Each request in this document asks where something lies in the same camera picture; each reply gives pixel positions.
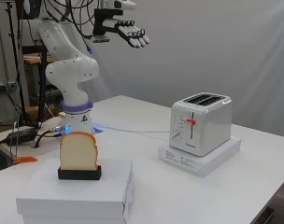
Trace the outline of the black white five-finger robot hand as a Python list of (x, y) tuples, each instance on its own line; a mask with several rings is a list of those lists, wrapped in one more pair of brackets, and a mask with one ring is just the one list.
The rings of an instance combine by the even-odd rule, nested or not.
[(93, 43), (109, 41), (107, 33), (118, 34), (132, 48), (144, 48), (149, 43), (144, 29), (135, 26), (134, 20), (119, 20), (115, 16), (122, 16), (120, 9), (96, 9), (94, 11), (94, 26), (92, 31)]

